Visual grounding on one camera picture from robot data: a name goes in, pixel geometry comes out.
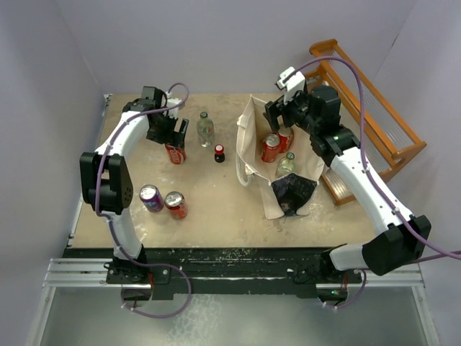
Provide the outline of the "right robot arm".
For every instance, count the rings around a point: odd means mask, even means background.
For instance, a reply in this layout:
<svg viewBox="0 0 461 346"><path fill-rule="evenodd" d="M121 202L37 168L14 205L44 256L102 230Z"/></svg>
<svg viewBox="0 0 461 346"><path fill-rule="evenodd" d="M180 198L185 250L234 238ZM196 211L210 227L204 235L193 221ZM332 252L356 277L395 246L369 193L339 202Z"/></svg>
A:
<svg viewBox="0 0 461 346"><path fill-rule="evenodd" d="M341 100L331 86L296 91L265 104L264 117L273 131L296 125L310 139L313 151L337 173L370 218L376 236L365 244L346 244L329 251L321 276L336 282L350 269L367 268L382 276L418 260L429 238L431 223L415 216L389 190L373 169L363 145L341 124Z"/></svg>

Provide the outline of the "cream canvas tote bag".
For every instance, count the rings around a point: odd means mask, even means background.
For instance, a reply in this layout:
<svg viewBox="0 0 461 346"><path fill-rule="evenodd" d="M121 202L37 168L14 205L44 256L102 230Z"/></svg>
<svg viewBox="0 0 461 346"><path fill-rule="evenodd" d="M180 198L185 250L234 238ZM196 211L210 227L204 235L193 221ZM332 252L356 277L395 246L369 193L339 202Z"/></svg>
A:
<svg viewBox="0 0 461 346"><path fill-rule="evenodd" d="M273 134L264 117L265 104L264 100L250 96L237 119L237 177L244 187L252 181L258 182L267 219L307 216L324 169L323 160L313 152L309 135L293 126L289 152L295 156L294 169L280 171L279 163L285 153L277 154L273 162L263 161L263 140Z"/></svg>

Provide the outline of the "purple soda can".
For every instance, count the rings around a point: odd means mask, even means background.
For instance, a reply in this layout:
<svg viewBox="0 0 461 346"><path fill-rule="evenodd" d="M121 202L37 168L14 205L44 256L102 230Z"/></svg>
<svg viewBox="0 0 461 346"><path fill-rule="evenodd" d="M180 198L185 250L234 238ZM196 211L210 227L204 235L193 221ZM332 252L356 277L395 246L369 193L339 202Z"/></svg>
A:
<svg viewBox="0 0 461 346"><path fill-rule="evenodd" d="M139 192L139 198L152 213L160 212L164 208L164 199L155 185L144 185Z"/></svg>

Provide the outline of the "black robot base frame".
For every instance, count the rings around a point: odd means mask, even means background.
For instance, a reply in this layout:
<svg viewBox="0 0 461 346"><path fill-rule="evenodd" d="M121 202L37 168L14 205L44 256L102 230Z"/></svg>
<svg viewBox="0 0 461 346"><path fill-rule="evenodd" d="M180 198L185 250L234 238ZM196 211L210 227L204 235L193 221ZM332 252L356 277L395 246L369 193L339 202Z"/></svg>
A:
<svg viewBox="0 0 461 346"><path fill-rule="evenodd" d="M291 295L346 298L348 284L360 284L353 270L340 272L326 262L324 247L147 248L141 262L116 259L111 249L66 249L63 258L98 259L110 285L146 286L153 299L176 294Z"/></svg>

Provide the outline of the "clear bottle behind left arm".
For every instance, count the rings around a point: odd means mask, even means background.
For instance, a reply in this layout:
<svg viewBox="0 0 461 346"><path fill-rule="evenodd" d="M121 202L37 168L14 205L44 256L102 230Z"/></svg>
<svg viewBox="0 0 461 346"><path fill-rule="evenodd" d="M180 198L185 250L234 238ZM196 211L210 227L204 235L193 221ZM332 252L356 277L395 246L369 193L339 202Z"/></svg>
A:
<svg viewBox="0 0 461 346"><path fill-rule="evenodd" d="M202 147L209 147L215 140L215 127L207 112L200 113L197 121L197 135Z"/></svg>

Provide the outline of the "aluminium rail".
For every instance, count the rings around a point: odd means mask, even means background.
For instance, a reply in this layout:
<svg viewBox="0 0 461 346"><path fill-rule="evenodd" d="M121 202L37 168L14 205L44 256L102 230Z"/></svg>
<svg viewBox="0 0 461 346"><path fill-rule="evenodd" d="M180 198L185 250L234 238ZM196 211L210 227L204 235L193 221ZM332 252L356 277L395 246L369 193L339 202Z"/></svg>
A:
<svg viewBox="0 0 461 346"><path fill-rule="evenodd" d="M42 288L122 288L110 284L104 264L108 259L55 258L49 262Z"/></svg>

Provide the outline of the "orange wooden rack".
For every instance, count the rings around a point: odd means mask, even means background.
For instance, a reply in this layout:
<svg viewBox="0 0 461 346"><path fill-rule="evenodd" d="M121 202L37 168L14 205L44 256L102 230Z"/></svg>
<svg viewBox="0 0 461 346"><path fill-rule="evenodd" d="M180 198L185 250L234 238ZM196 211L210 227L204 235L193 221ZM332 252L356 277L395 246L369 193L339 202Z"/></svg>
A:
<svg viewBox="0 0 461 346"><path fill-rule="evenodd" d="M425 147L422 141L372 82L356 69L364 100L364 147L369 163L389 182ZM360 135L359 92L354 74L343 63L322 61L305 72L307 87L329 85L341 100L341 123Z"/></svg>

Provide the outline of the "red cola can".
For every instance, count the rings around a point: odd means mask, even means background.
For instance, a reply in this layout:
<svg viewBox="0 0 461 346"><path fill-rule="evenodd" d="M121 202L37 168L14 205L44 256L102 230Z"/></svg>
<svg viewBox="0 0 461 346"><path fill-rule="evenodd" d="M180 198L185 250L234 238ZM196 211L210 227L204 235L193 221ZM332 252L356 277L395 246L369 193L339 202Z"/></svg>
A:
<svg viewBox="0 0 461 346"><path fill-rule="evenodd" d="M280 138L277 134L269 134L262 142L261 160L266 163L275 161L279 154Z"/></svg>

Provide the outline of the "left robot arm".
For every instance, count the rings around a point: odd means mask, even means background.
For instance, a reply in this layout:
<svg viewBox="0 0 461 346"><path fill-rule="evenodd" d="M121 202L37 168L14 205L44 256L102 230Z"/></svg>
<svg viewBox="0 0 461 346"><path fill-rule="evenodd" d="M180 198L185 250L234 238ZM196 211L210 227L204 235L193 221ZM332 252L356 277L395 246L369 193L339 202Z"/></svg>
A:
<svg viewBox="0 0 461 346"><path fill-rule="evenodd" d="M133 283L145 280L148 263L130 215L134 189L127 158L142 138L161 145L184 145L188 119L182 120L179 130L175 127L179 110L189 98L189 88L179 82L172 86L184 87L185 96L174 97L172 89L165 92L154 86L143 87L141 96L123 107L107 140L79 159L82 198L106 222L114 243L114 259L126 262L122 272Z"/></svg>

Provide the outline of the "small dark red-capped bottle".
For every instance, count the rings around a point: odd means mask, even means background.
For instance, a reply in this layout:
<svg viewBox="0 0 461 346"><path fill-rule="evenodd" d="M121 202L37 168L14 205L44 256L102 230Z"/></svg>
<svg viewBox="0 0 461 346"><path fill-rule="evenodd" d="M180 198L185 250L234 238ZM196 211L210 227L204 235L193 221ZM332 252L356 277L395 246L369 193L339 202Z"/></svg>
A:
<svg viewBox="0 0 461 346"><path fill-rule="evenodd" d="M221 144L218 144L215 146L214 150L215 150L214 160L217 163L223 163L225 161L224 146Z"/></svg>

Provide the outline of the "clear green-capped glass bottle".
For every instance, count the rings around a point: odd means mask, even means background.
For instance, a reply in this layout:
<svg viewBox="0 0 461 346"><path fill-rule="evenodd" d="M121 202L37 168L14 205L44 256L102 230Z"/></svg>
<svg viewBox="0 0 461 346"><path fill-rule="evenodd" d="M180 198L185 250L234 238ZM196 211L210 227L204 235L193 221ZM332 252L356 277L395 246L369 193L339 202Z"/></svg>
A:
<svg viewBox="0 0 461 346"><path fill-rule="evenodd" d="M295 172L295 154L293 152L287 152L286 155L279 160L276 170L276 177L283 177Z"/></svg>

